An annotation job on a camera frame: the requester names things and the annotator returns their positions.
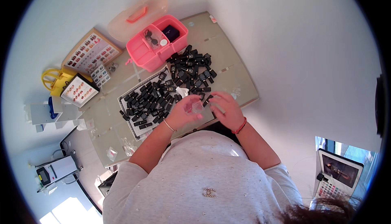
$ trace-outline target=woman's left hand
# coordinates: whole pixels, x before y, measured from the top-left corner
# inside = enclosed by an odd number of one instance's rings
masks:
[[[174,130],[178,130],[188,122],[202,119],[201,114],[186,113],[189,108],[192,107],[192,104],[194,102],[198,102],[200,98],[200,95],[192,94],[184,97],[181,101],[175,104],[170,115],[166,119],[166,122],[169,124],[169,126]]]

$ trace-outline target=red string bracelet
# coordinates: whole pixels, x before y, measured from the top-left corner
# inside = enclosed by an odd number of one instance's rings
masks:
[[[247,123],[247,118],[245,117],[244,118],[244,122],[243,124],[241,125],[241,127],[235,131],[231,131],[233,134],[239,134],[239,132],[243,129],[244,125]]]

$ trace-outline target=white tissue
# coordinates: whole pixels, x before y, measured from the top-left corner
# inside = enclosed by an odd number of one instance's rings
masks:
[[[177,93],[179,93],[182,98],[186,97],[187,95],[189,95],[189,90],[187,88],[180,88],[180,87],[176,87],[176,91]]]

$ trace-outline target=nail color chart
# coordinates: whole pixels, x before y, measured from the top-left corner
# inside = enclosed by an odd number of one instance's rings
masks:
[[[91,74],[101,64],[108,64],[122,51],[96,29],[92,29],[68,54],[63,66]]]
[[[77,107],[83,106],[99,92],[88,80],[77,74],[61,93],[61,97]]]

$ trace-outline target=yellow tote bag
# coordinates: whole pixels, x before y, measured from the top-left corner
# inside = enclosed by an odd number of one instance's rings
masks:
[[[50,95],[60,96],[61,92],[64,90],[63,87],[66,86],[66,82],[70,82],[77,73],[92,82],[92,78],[89,75],[67,67],[62,67],[61,70],[48,69],[42,73],[41,80],[46,89],[50,91]],[[54,77],[54,80],[45,80],[45,76]]]

